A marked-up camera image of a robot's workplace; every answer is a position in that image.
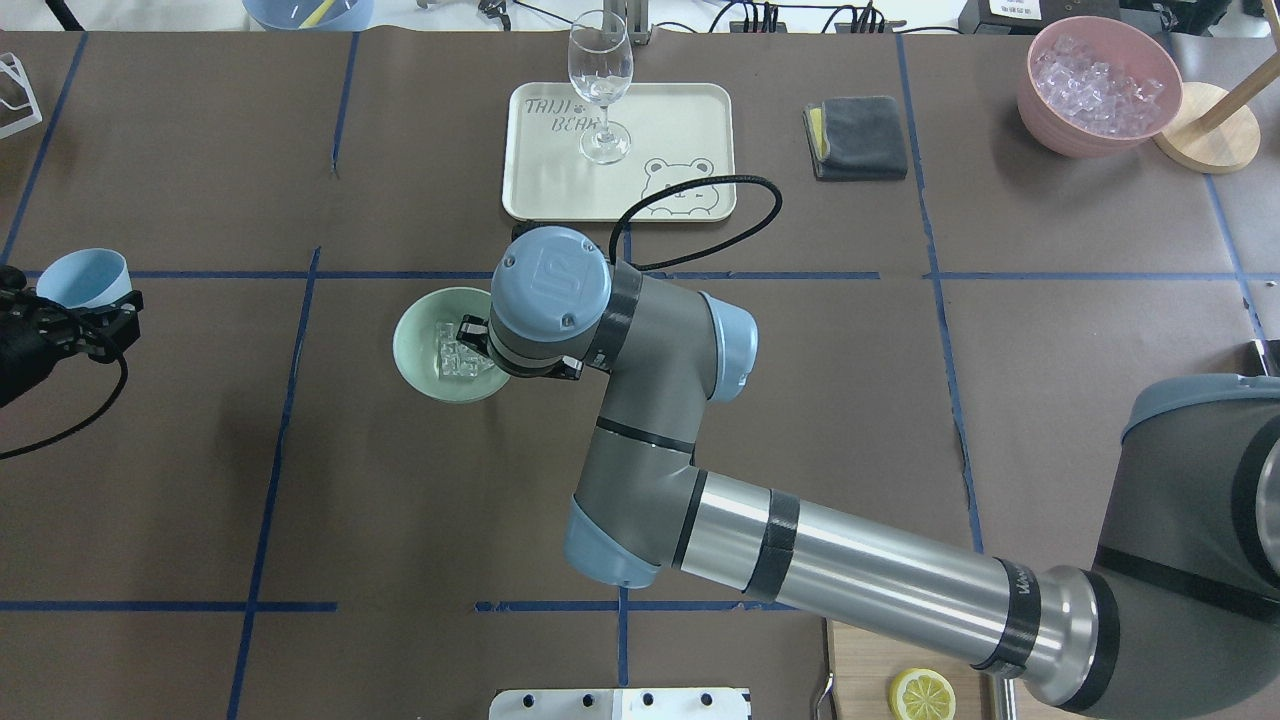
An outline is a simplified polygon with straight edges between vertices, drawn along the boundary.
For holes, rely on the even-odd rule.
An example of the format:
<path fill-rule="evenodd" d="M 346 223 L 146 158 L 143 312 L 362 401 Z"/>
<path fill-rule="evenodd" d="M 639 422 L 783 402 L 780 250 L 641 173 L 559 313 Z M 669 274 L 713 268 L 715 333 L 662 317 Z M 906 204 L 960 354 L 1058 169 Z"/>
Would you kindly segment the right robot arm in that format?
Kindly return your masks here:
<path fill-rule="evenodd" d="M 753 316 L 563 225 L 515 236 L 460 341 L 516 377 L 608 377 L 564 556 L 643 588 L 662 568 L 1018 679 L 1105 719 L 1184 719 L 1277 679 L 1277 379 L 1161 380 L 1135 400 L 1089 568 L 1032 570 L 695 461 L 753 370 Z"/>

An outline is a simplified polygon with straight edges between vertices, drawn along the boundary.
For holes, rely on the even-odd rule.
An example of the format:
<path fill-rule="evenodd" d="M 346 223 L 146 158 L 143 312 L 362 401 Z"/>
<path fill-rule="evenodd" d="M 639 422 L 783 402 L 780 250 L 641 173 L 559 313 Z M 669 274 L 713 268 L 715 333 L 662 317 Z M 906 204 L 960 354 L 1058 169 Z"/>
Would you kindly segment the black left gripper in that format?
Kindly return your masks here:
<path fill-rule="evenodd" d="M 61 348 L 41 333 L 47 304 L 29 287 L 26 274 L 1 266 L 1 405 L 6 406 L 45 382 L 61 359 L 84 355 L 95 363 L 123 359 L 141 334 L 145 307 L 138 290 L 99 307 L 60 306 L 73 331 Z"/>

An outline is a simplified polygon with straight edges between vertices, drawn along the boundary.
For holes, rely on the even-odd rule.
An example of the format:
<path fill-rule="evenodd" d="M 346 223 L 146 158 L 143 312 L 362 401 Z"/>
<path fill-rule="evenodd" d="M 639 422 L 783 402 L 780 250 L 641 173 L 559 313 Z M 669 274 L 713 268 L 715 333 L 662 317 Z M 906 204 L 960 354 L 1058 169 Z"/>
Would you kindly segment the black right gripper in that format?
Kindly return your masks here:
<path fill-rule="evenodd" d="M 458 323 L 456 341 L 476 355 L 492 361 L 490 327 L 486 318 L 463 314 Z M 502 357 L 500 369 L 508 375 L 517 378 L 579 380 L 582 374 L 582 363 L 575 357 L 559 357 L 545 366 L 524 366 Z"/>

